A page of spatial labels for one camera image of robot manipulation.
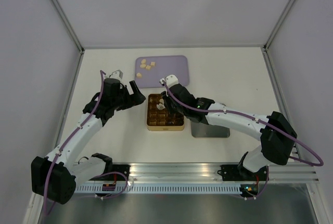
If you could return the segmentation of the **gold chocolate box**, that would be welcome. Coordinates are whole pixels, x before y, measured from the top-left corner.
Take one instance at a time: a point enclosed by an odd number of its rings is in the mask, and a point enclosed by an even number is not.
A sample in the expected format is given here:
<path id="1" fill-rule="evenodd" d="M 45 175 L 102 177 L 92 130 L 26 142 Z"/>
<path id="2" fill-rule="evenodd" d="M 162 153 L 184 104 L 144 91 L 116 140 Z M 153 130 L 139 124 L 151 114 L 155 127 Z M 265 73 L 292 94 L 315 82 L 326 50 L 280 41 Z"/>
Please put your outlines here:
<path id="1" fill-rule="evenodd" d="M 162 99 L 160 94 L 150 94 L 147 99 L 146 125 L 149 131 L 182 131 L 184 117 L 179 113 L 171 114 L 167 109 L 158 110 L 156 104 Z"/>

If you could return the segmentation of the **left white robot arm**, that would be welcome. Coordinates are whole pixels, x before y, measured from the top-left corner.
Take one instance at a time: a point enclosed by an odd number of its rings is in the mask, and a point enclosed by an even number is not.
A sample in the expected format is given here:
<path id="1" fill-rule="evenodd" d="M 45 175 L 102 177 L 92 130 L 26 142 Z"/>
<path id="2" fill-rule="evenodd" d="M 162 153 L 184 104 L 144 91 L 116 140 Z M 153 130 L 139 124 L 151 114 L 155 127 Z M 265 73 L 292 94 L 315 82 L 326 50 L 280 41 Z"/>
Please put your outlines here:
<path id="1" fill-rule="evenodd" d="M 84 107 L 73 132 L 45 157 L 37 156 L 31 163 L 32 191 L 59 204 L 66 204 L 76 187 L 99 177 L 113 176 L 113 160 L 95 153 L 87 161 L 76 164 L 79 155 L 114 116 L 114 113 L 142 104 L 146 98 L 135 81 L 130 81 L 132 93 L 119 79 L 103 80 L 100 92 Z"/>

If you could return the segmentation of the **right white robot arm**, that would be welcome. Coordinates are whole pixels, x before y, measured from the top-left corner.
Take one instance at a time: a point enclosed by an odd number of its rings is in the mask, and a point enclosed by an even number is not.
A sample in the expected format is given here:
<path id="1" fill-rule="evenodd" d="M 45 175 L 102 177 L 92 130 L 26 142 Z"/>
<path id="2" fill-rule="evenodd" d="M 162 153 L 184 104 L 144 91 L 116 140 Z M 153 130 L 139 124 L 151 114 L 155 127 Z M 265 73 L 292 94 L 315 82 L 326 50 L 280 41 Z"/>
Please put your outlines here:
<path id="1" fill-rule="evenodd" d="M 297 134 L 283 114 L 237 112 L 212 99 L 196 98 L 180 84 L 169 87 L 161 96 L 172 114 L 179 113 L 196 124 L 236 130 L 259 141 L 259 146 L 247 151 L 238 163 L 240 178 L 249 180 L 263 167 L 288 163 Z"/>

